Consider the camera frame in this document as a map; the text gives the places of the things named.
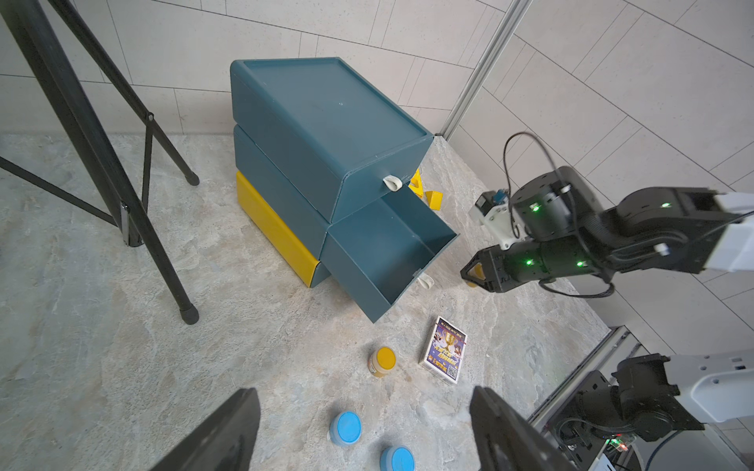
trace white tiled wall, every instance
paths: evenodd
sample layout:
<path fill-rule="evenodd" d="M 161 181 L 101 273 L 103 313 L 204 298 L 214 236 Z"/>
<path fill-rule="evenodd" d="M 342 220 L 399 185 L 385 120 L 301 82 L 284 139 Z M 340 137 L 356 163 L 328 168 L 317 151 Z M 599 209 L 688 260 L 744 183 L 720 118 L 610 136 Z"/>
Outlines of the white tiled wall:
<path fill-rule="evenodd" d="M 230 133 L 236 59 L 340 56 L 440 131 L 509 0 L 72 0 L 169 133 Z M 45 6 L 109 132 L 142 126 Z M 62 133 L 0 21 L 0 133 Z"/>
<path fill-rule="evenodd" d="M 750 0 L 536 0 L 450 144 L 505 188 L 503 145 L 530 130 L 606 207 L 653 185 L 754 193 L 752 25 Z M 550 171 L 526 137 L 511 142 L 507 165 L 514 190 Z M 572 282 L 604 289 L 594 277 Z M 590 304 L 651 352 L 754 347 L 751 273 L 637 271 L 615 285 Z M 739 425 L 734 441 L 751 447 Z"/>

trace black cable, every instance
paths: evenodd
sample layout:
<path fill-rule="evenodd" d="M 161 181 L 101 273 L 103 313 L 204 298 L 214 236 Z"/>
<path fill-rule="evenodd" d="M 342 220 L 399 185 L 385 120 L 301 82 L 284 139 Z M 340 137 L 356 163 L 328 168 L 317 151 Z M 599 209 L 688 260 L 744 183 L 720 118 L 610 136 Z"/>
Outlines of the black cable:
<path fill-rule="evenodd" d="M 739 222 L 739 221 L 741 221 L 743 219 L 748 218 L 749 216 L 754 216 L 754 211 L 749 211 L 748 213 L 744 213 L 744 214 L 742 214 L 741 216 L 738 216 L 735 219 L 731 219 L 730 221 L 725 221 L 725 222 L 721 223 L 720 225 L 715 226 L 714 228 L 708 230 L 707 232 L 705 232 L 704 234 L 700 235 L 696 239 L 692 240 L 689 243 L 689 246 L 694 245 L 695 243 L 699 242 L 702 239 L 706 239 L 707 237 L 709 237 L 710 235 L 716 233 L 720 229 L 723 229 L 725 226 L 727 226 L 729 224 L 733 224 L 734 222 Z"/>
<path fill-rule="evenodd" d="M 608 296 L 612 296 L 613 293 L 615 293 L 615 285 L 613 283 L 608 283 L 608 288 L 600 293 L 597 293 L 595 295 L 572 295 L 567 292 L 558 291 L 557 289 L 550 288 L 547 286 L 550 283 L 554 283 L 555 279 L 553 278 L 545 278 L 543 280 L 539 280 L 539 286 L 549 292 L 553 292 L 557 295 L 564 295 L 568 296 L 569 298 L 581 298 L 581 299 L 596 299 L 596 298 L 607 298 Z"/>
<path fill-rule="evenodd" d="M 513 205 L 510 203 L 510 197 L 513 196 L 513 190 L 510 189 L 510 174 L 508 173 L 508 164 L 505 162 L 505 153 L 508 150 L 508 143 L 510 140 L 519 134 L 523 133 L 515 133 L 511 137 L 508 138 L 507 141 L 505 141 L 505 145 L 503 146 L 503 170 L 505 170 L 505 178 L 508 180 L 508 191 L 510 192 L 509 198 L 508 198 L 508 205 L 510 208 L 508 208 L 508 212 L 510 213 L 510 230 L 513 232 L 513 236 L 518 239 L 521 235 L 521 232 L 518 230 L 518 227 L 516 227 L 515 221 L 513 220 Z"/>
<path fill-rule="evenodd" d="M 503 146 L 503 170 L 505 170 L 505 178 L 508 181 L 508 191 L 510 190 L 510 175 L 508 174 L 508 165 L 505 160 L 505 155 L 508 149 L 508 143 L 510 140 L 516 136 L 529 136 L 532 139 L 534 139 L 534 142 L 539 145 L 539 148 L 542 149 L 544 152 L 544 156 L 547 157 L 547 159 L 550 162 L 550 165 L 553 168 L 553 171 L 555 172 L 555 176 L 558 177 L 558 181 L 560 183 L 560 191 L 562 194 L 562 190 L 566 187 L 566 181 L 562 177 L 562 174 L 560 173 L 560 170 L 555 165 L 555 161 L 550 156 L 550 152 L 547 151 L 547 148 L 544 147 L 544 144 L 542 144 L 542 141 L 539 140 L 539 138 L 535 135 L 530 133 L 529 131 L 520 131 L 518 133 L 513 134 L 511 137 L 508 138 L 507 141 L 505 141 L 505 145 Z M 587 257 L 596 264 L 596 259 L 592 255 L 591 250 L 589 250 L 589 247 L 587 246 L 587 243 L 584 242 L 584 238 L 581 236 L 581 232 L 578 230 L 578 215 L 576 214 L 576 201 L 573 198 L 573 195 L 571 194 L 571 189 L 569 188 L 568 191 L 565 192 L 568 195 L 569 202 L 571 203 L 571 223 L 573 224 L 574 232 L 576 235 L 576 238 L 578 239 L 578 243 L 581 245 L 581 248 L 584 250 L 584 252 L 587 254 Z M 513 235 L 516 237 L 516 239 L 519 237 L 520 232 L 518 231 L 518 228 L 515 226 L 513 222 L 513 207 L 509 208 L 508 212 L 510 213 L 510 229 L 513 232 Z M 608 288 L 601 292 L 597 293 L 595 295 L 570 295 L 567 292 L 557 291 L 556 289 L 552 289 L 550 287 L 545 286 L 545 283 L 552 283 L 554 280 L 551 280 L 549 282 L 545 280 L 539 280 L 539 286 L 541 286 L 544 290 L 555 293 L 557 295 L 564 295 L 568 296 L 570 298 L 582 298 L 582 299 L 595 299 L 595 298 L 607 298 L 608 296 L 612 295 L 615 292 L 615 285 L 612 283 L 608 284 Z"/>
<path fill-rule="evenodd" d="M 654 449 L 652 454 L 649 455 L 649 459 L 647 460 L 647 466 L 644 466 L 644 471 L 649 471 L 649 466 L 652 464 L 652 460 L 654 459 L 654 456 L 657 454 L 657 452 L 660 450 L 660 448 L 664 447 L 666 443 L 668 443 L 673 437 L 681 433 L 683 430 L 677 430 L 673 435 L 667 437 L 665 440 L 660 443 L 657 448 Z"/>
<path fill-rule="evenodd" d="M 605 427 L 603 425 L 592 424 L 591 422 L 586 421 L 579 417 L 569 417 L 567 419 L 563 419 L 562 421 L 560 421 L 557 427 L 555 427 L 555 437 L 558 439 L 559 442 L 562 441 L 562 437 L 560 434 L 562 433 L 563 426 L 566 425 L 568 422 L 581 422 L 583 424 L 588 425 L 589 427 L 593 427 L 593 428 L 596 428 L 605 432 L 616 433 L 616 434 L 633 432 L 635 430 L 633 425 L 626 425 L 624 427 Z"/>

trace blue lid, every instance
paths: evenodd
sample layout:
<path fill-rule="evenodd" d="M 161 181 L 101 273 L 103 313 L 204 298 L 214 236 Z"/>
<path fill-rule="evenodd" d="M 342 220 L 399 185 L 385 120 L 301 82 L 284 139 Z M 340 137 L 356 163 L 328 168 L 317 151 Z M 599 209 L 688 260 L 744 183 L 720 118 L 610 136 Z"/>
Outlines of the blue lid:
<path fill-rule="evenodd" d="M 391 460 L 393 471 L 414 471 L 414 455 L 404 447 L 399 447 L 393 453 Z"/>
<path fill-rule="evenodd" d="M 351 411 L 343 412 L 338 419 L 338 435 L 341 440 L 348 443 L 356 443 L 361 437 L 361 421 L 359 416 Z"/>

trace stacked drawer unit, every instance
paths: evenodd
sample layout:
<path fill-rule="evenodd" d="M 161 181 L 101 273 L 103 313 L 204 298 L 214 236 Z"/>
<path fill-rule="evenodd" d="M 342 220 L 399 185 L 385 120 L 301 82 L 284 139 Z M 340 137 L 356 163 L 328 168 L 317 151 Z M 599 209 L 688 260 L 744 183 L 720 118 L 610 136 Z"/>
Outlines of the stacked drawer unit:
<path fill-rule="evenodd" d="M 433 136 L 339 58 L 237 60 L 231 90 L 241 206 L 375 322 L 457 237 L 407 185 Z"/>

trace yellow toy piece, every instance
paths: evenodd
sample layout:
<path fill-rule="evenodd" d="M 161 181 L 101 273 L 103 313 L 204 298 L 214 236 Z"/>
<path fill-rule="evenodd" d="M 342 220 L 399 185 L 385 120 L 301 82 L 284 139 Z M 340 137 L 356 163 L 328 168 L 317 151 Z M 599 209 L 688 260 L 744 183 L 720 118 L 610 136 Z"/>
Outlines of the yellow toy piece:
<path fill-rule="evenodd" d="M 301 240 L 288 228 L 283 219 L 267 204 L 249 180 L 236 172 L 238 203 L 244 208 L 256 227 L 272 242 L 288 265 L 299 275 L 306 286 L 311 287 L 314 269 L 320 263 Z"/>
<path fill-rule="evenodd" d="M 439 191 L 426 191 L 427 204 L 431 210 L 440 211 L 440 205 L 443 203 L 443 194 Z"/>
<path fill-rule="evenodd" d="M 416 196 L 420 198 L 424 197 L 424 186 L 421 184 L 421 175 L 419 175 L 418 169 L 416 170 L 416 173 L 414 173 L 414 176 L 411 178 L 409 188 L 411 188 L 411 191 L 416 193 Z"/>

